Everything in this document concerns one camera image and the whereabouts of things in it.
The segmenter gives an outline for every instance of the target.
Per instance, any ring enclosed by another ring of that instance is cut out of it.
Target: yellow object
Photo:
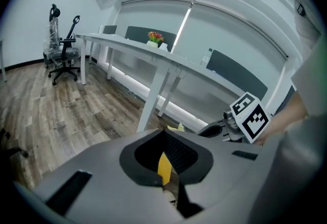
[[[182,132],[185,132],[183,124],[179,124],[178,128],[173,128],[170,126],[167,126],[169,130],[179,130]],[[162,154],[159,160],[159,165],[158,165],[158,175],[162,177],[162,184],[166,185],[169,180],[170,180],[170,174],[172,172],[172,164],[168,160],[167,156],[165,153]]]

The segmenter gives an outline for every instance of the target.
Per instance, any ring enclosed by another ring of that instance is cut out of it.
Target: dark gray panel
[[[103,29],[103,34],[114,34],[116,32],[117,26],[105,26]]]
[[[125,38],[137,42],[147,43],[149,41],[149,37],[148,37],[149,32],[161,33],[164,38],[163,42],[168,45],[167,46],[168,51],[170,52],[172,50],[173,44],[176,39],[176,35],[165,31],[160,31],[152,28],[129,26],[126,31]]]
[[[282,102],[282,104],[280,105],[280,107],[278,108],[278,110],[276,111],[275,114],[277,114],[278,112],[280,112],[288,103],[288,101],[290,100],[290,98],[293,96],[293,93],[295,92],[293,86],[291,86],[290,90],[288,91],[284,101]]]
[[[213,51],[206,68],[215,71],[243,91],[252,93],[260,100],[262,100],[268,90],[266,85],[241,64],[219,51]]]

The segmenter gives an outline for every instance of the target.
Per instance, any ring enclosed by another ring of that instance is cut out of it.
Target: black baseboard
[[[97,60],[94,59],[93,57],[92,57],[92,60],[95,63],[97,63]],[[14,64],[14,65],[5,67],[5,71],[10,71],[12,69],[20,68],[20,67],[23,67],[23,66],[26,66],[26,65],[31,65],[31,64],[36,64],[36,63],[42,63],[42,62],[44,62],[44,59],[43,58],[42,59],[33,60],[33,61],[24,62],[24,63],[17,63],[17,64]]]

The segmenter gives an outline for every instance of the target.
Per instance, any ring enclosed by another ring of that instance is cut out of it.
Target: white desk
[[[0,40],[0,65],[1,65],[1,71],[2,71],[2,77],[4,78],[4,81],[7,81],[6,77],[6,71],[5,71],[5,66],[4,66],[4,56],[2,53],[2,42],[3,40]]]
[[[151,84],[150,92],[138,123],[137,132],[145,130],[148,120],[157,105],[158,96],[162,93],[162,90],[164,89],[166,81],[170,74],[174,74],[175,80],[169,91],[166,101],[160,110],[160,116],[165,111],[165,108],[170,98],[172,97],[175,89],[177,88],[179,81],[185,76],[186,72],[191,72],[196,74],[196,76],[204,77],[206,80],[209,80],[212,83],[218,83],[226,89],[226,92],[231,91],[237,96],[241,96],[244,93],[243,90],[241,90],[228,80],[224,79],[220,75],[200,65],[192,63],[180,56],[171,54],[158,48],[150,47],[144,43],[127,40],[125,38],[110,34],[77,34],[76,37],[83,40],[81,53],[81,76],[83,85],[85,85],[85,52],[87,41],[107,46],[109,48],[114,49],[115,51],[128,53],[129,55],[133,55],[139,59],[151,63],[152,65],[157,66],[157,70]],[[111,78],[113,55],[114,51],[111,52],[111,56],[109,56],[108,58],[109,67],[107,78],[109,80]]]

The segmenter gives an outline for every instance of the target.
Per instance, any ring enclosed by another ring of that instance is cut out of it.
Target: chair armrest
[[[72,43],[72,42],[76,42],[76,39],[63,39],[63,40],[60,40],[59,42],[61,43]]]

